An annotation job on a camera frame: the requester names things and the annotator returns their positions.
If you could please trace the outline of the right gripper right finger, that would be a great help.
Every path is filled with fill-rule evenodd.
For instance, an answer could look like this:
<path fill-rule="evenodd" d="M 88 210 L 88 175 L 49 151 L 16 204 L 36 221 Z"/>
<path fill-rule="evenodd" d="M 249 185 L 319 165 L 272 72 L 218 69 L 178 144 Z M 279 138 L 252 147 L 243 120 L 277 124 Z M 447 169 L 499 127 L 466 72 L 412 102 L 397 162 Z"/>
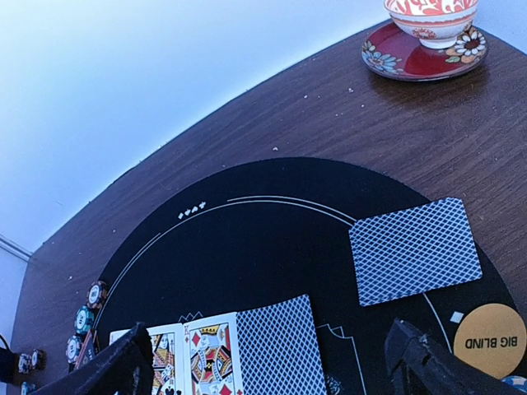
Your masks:
<path fill-rule="evenodd" d="M 513 394 L 515 389 L 467 365 L 410 322 L 395 319 L 385 339 L 393 394 Z"/>

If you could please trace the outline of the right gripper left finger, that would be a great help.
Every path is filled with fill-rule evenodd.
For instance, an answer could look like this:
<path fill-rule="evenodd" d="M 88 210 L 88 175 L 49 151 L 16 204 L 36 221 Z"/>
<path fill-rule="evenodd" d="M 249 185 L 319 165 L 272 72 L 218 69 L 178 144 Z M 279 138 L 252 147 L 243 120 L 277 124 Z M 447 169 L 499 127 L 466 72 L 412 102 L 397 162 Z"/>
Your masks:
<path fill-rule="evenodd" d="M 112 345 L 70 374 L 36 390 L 37 394 L 150 394 L 152 344 L 147 327 L 137 323 Z"/>

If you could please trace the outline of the red black triangular all-in marker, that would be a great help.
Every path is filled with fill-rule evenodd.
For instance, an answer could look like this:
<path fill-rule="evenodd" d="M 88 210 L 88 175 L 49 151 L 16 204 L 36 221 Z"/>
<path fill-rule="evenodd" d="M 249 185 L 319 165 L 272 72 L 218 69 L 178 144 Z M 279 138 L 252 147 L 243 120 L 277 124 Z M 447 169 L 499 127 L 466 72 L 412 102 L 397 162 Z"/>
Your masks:
<path fill-rule="evenodd" d="M 77 358 L 74 369 L 80 369 L 82 366 L 93 360 L 96 357 L 98 350 L 99 346 L 96 331 L 91 329 L 82 343 L 81 352 Z"/>

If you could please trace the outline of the queen of spades card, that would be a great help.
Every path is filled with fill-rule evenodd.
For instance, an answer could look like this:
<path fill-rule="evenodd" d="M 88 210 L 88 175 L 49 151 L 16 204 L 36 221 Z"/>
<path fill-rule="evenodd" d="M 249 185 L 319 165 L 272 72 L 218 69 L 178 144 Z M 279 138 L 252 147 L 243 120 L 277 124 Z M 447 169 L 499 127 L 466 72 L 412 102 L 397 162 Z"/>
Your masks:
<path fill-rule="evenodd" d="M 148 328 L 152 344 L 152 394 L 183 394 L 183 324 Z"/>

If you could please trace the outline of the single white blue poker chip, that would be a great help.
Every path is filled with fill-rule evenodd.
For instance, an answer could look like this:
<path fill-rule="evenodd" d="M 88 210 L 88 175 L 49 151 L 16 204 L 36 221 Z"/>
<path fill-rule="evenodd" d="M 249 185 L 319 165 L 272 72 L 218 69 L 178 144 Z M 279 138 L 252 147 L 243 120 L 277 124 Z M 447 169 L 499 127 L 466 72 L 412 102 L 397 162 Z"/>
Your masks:
<path fill-rule="evenodd" d="M 70 365 L 75 365 L 82 358 L 83 343 L 83 337 L 80 335 L 76 334 L 68 338 L 65 354 Z"/>

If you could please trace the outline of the single green blue poker chip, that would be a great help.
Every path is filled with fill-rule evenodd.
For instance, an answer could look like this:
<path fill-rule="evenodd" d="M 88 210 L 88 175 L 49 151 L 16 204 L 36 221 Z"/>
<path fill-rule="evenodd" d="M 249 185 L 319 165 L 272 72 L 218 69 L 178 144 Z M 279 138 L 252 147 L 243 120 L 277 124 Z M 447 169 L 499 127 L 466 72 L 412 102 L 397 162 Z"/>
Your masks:
<path fill-rule="evenodd" d="M 74 320 L 75 332 L 78 335 L 85 336 L 94 325 L 97 311 L 83 305 L 76 313 Z"/>

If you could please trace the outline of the single brown 100 poker chip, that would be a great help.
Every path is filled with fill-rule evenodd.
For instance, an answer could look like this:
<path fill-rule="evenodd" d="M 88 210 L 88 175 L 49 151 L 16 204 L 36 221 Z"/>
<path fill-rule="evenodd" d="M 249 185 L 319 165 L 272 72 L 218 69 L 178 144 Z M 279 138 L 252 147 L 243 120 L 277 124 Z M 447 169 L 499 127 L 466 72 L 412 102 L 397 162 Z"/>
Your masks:
<path fill-rule="evenodd" d="M 109 294 L 108 285 L 101 280 L 93 281 L 86 296 L 86 306 L 89 309 L 100 310 Z"/>

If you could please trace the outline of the orange big blind button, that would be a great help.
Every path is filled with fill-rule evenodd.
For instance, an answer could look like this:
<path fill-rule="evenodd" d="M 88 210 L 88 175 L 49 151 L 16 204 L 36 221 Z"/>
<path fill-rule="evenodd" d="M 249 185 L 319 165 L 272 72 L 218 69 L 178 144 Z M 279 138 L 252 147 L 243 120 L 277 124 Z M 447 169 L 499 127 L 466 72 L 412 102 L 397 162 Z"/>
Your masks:
<path fill-rule="evenodd" d="M 477 307 L 461 321 L 455 333 L 454 355 L 495 379 L 511 374 L 525 351 L 525 323 L 505 304 Z"/>

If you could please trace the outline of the king of diamonds card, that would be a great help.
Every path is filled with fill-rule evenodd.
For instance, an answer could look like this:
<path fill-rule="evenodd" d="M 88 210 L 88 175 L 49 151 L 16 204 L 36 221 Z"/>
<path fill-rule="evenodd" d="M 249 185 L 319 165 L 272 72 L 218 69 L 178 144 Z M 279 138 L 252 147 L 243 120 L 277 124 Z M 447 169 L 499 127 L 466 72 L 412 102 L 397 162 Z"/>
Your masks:
<path fill-rule="evenodd" d="M 236 313 L 183 325 L 185 394 L 244 394 Z"/>

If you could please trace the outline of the white blue poker chip stack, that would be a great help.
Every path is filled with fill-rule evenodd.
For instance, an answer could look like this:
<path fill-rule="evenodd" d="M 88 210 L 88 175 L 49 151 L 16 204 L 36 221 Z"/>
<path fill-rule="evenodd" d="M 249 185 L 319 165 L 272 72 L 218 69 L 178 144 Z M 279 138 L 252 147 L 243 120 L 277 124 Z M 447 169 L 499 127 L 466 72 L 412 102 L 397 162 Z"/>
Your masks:
<path fill-rule="evenodd" d="M 33 370 L 43 370 L 45 364 L 45 352 L 34 349 L 31 353 L 20 353 L 17 357 L 16 367 L 19 374 L 29 374 Z"/>

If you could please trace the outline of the ace of diamonds card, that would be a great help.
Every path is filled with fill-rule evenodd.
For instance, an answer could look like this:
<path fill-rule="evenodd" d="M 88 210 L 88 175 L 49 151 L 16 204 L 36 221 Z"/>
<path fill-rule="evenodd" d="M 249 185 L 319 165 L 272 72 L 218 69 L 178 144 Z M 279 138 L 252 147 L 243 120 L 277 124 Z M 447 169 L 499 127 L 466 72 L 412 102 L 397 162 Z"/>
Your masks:
<path fill-rule="evenodd" d="M 128 332 L 129 332 L 129 329 L 122 329 L 122 330 L 111 332 L 109 344 L 112 345 L 113 343 L 115 343 L 117 340 L 119 340 L 123 335 L 125 335 Z"/>

